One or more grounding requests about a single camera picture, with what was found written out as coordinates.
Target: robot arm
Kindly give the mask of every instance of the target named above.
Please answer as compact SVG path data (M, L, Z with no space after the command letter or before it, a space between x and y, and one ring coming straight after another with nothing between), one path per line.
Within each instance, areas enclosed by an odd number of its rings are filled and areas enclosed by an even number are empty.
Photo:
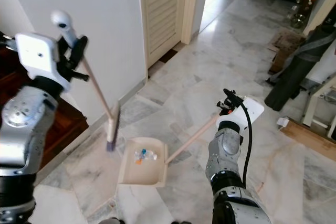
M58 99L70 89L70 80L88 80L74 72L83 58L87 37L72 44L71 56L64 38L33 33L4 37L18 51L31 83L8 101L0 130L0 223L27 223L35 208L34 181L43 157L46 134L54 122Z
M249 97L242 100L234 93L224 91L230 98L218 103L222 111L216 122L218 131L209 143L209 160L205 170L214 195L213 224L270 224L238 173L242 133L247 129L248 121L243 106L233 99L240 100L245 106L251 123L262 114L264 107Z

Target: trash in dustpan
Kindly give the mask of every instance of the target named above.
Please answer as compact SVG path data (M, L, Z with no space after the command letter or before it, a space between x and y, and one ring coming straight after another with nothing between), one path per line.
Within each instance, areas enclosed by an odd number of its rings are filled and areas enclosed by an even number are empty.
M127 141L118 184L163 187L167 177L168 147L160 140L136 137Z

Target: dark wooden furniture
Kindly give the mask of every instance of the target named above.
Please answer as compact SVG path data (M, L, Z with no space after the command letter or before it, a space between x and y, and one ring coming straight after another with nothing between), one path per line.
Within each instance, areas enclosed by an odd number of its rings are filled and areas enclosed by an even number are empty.
M16 52L0 48L0 110L19 88L30 81ZM48 131L41 167L44 167L88 128L83 114L60 99L55 121Z

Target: louvered door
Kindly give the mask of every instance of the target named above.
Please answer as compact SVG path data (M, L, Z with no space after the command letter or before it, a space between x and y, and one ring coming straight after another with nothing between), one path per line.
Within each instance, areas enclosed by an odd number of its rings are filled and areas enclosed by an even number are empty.
M181 40L184 0L142 0L147 67Z

